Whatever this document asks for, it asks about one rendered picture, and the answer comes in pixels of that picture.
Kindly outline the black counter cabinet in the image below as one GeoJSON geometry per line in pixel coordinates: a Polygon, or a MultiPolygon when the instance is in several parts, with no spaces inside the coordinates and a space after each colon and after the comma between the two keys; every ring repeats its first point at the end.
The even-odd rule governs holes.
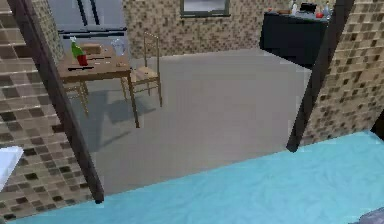
{"type": "Polygon", "coordinates": [[[327,28],[326,20],[265,12],[259,47],[311,69],[327,28]]]}

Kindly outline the clear glass jug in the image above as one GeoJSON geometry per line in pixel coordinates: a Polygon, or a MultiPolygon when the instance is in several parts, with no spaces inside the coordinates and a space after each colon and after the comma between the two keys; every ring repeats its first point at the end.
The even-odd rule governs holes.
{"type": "Polygon", "coordinates": [[[126,47],[121,39],[115,39],[111,42],[117,56],[123,56],[126,54],[126,47]]]}

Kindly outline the black toaster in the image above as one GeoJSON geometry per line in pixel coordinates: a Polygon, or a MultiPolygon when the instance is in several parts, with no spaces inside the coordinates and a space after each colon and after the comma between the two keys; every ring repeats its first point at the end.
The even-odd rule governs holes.
{"type": "Polygon", "coordinates": [[[314,13],[317,5],[315,3],[303,2],[300,6],[301,13],[314,13]]]}

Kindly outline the grey fridge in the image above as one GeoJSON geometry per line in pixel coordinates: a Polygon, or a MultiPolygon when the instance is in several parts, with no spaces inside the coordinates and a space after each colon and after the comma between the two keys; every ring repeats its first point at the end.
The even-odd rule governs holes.
{"type": "Polygon", "coordinates": [[[89,0],[82,0],[88,25],[84,26],[77,0],[48,0],[56,23],[58,34],[65,49],[70,47],[70,39],[63,35],[96,32],[125,32],[124,36],[76,38],[78,44],[101,43],[109,45],[115,39],[121,39],[128,45],[127,28],[122,10],[122,0],[95,0],[100,25],[96,25],[89,0]]]}

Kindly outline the green bottle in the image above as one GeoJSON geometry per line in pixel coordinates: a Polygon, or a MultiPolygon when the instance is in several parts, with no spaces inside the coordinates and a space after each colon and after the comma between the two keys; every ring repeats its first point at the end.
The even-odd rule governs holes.
{"type": "Polygon", "coordinates": [[[73,36],[70,38],[71,40],[71,51],[74,58],[81,56],[83,54],[82,49],[76,43],[76,37],[73,36]]]}

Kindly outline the white fixture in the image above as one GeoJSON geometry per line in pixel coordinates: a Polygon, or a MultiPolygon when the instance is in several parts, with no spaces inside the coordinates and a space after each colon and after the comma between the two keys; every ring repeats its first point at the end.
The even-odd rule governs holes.
{"type": "Polygon", "coordinates": [[[5,187],[22,155],[23,149],[19,146],[0,148],[0,192],[5,187]]]}

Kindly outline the grey framed window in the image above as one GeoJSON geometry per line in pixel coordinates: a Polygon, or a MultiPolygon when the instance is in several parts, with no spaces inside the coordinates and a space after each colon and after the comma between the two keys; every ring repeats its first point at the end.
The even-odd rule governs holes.
{"type": "Polygon", "coordinates": [[[182,17],[210,17],[229,14],[230,0],[180,0],[182,17]]]}

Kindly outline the brown bread loaf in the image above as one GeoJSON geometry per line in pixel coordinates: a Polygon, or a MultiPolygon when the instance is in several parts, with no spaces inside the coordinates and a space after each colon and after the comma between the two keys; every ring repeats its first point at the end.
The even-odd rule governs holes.
{"type": "Polygon", "coordinates": [[[82,45],[82,50],[87,55],[92,54],[100,54],[101,53],[101,45],[97,43],[86,43],[82,45]]]}

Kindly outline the brown wooden table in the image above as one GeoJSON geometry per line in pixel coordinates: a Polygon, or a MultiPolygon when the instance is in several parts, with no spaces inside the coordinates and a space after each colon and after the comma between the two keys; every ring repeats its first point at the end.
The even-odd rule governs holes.
{"type": "MultiPolygon", "coordinates": [[[[72,57],[71,53],[65,56],[57,65],[59,77],[63,83],[77,83],[87,81],[98,81],[107,79],[120,79],[129,77],[131,74],[130,64],[127,55],[117,56],[112,46],[102,46],[100,54],[87,55],[87,66],[93,66],[90,70],[68,71],[69,67],[84,67],[72,57]]],[[[131,81],[128,81],[129,88],[126,95],[130,95],[132,111],[134,114],[135,126],[140,127],[138,112],[135,102],[134,88],[131,81]]]]}

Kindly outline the brown wooden chair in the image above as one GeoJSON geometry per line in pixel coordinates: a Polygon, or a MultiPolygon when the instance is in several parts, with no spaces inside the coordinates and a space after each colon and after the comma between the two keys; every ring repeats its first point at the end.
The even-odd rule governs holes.
{"type": "Polygon", "coordinates": [[[126,95],[126,90],[129,88],[128,81],[131,81],[133,86],[146,85],[145,88],[141,89],[141,92],[147,91],[151,94],[152,89],[158,91],[159,104],[163,106],[162,99],[162,86],[161,86],[161,75],[160,75],[160,48],[159,48],[159,37],[145,32],[143,35],[143,55],[144,65],[138,68],[131,68],[131,74],[129,77],[121,78],[123,95],[126,95]],[[148,66],[148,52],[153,50],[156,56],[156,68],[152,69],[148,66]]]}

